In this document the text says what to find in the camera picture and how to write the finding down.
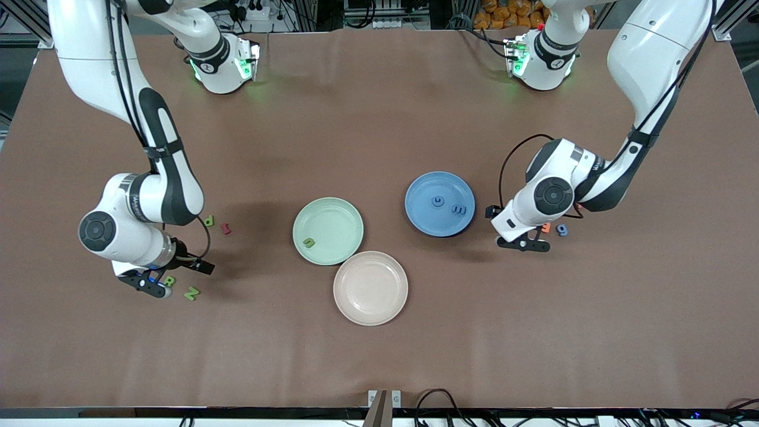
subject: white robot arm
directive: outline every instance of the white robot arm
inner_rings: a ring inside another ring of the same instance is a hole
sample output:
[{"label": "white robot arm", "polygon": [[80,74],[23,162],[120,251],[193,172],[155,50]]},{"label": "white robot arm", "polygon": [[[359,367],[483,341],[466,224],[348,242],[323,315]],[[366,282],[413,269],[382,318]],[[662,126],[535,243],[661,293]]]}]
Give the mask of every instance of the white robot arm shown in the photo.
[{"label": "white robot arm", "polygon": [[558,87],[572,71],[580,40],[591,25],[585,8],[604,0],[543,0],[551,15],[542,30],[529,30],[506,45],[510,75],[537,90]]},{"label": "white robot arm", "polygon": [[[150,162],[150,172],[120,173],[108,181],[100,202],[80,222],[80,241],[92,253],[109,259],[122,282],[166,298],[171,289],[151,280],[153,271],[159,275],[178,267],[205,274],[213,271],[213,264],[204,261],[203,255],[188,253],[184,243],[157,226],[183,226],[197,219],[203,209],[203,191],[164,99],[140,70],[125,8],[155,21],[168,22],[172,17],[178,23],[193,18],[184,32],[176,33],[189,49],[211,44],[228,47],[226,38],[216,27],[207,26],[209,19],[203,19],[200,9],[172,12],[170,0],[49,0],[48,7],[55,50],[69,87],[85,103],[129,123]],[[222,92],[242,84],[238,65],[227,60],[236,61],[234,56],[208,54],[211,50],[203,53],[210,63],[225,60],[203,77],[206,86]],[[236,74],[224,74],[222,69]]]},{"label": "white robot arm", "polygon": [[171,31],[190,56],[195,78],[213,93],[230,93],[255,78],[260,49],[250,40],[220,33],[200,8],[215,0],[122,0],[129,15]]},{"label": "white robot arm", "polygon": [[549,142],[533,158],[526,186],[488,216],[504,248],[547,251],[527,232],[564,215],[575,201],[589,211],[614,208],[659,136],[675,105],[680,66],[723,0],[643,0],[619,31],[607,64],[630,99],[635,122],[613,161],[566,139]]}]

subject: brown table surface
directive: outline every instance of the brown table surface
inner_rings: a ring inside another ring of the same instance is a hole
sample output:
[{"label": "brown table surface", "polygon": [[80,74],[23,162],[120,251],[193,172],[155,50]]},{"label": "brown table surface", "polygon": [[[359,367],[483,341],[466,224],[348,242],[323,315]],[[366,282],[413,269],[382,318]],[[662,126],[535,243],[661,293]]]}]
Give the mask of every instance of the brown table surface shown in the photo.
[{"label": "brown table surface", "polygon": [[[729,44],[706,45],[618,208],[560,221],[569,236],[552,233],[547,254],[497,248],[483,218],[521,139],[619,149],[632,108],[606,69],[615,33],[589,32],[574,74],[548,93],[510,81],[465,33],[272,35],[262,81],[228,96],[193,80],[169,36],[137,37],[203,215],[233,230],[212,230],[214,274],[176,270],[169,300],[118,282],[78,242],[106,181],[146,159],[128,125],[79,101],[41,52],[0,156],[0,405],[352,406],[385,387],[406,404],[447,387],[462,406],[756,396],[759,120]],[[507,198],[540,144],[513,157]],[[475,193],[460,236],[425,236],[405,216],[406,188],[433,170]],[[408,301],[389,324],[343,317],[338,267],[292,245],[298,211],[325,196],[361,211],[361,251],[404,266]],[[198,224],[170,231],[204,245]]]}]

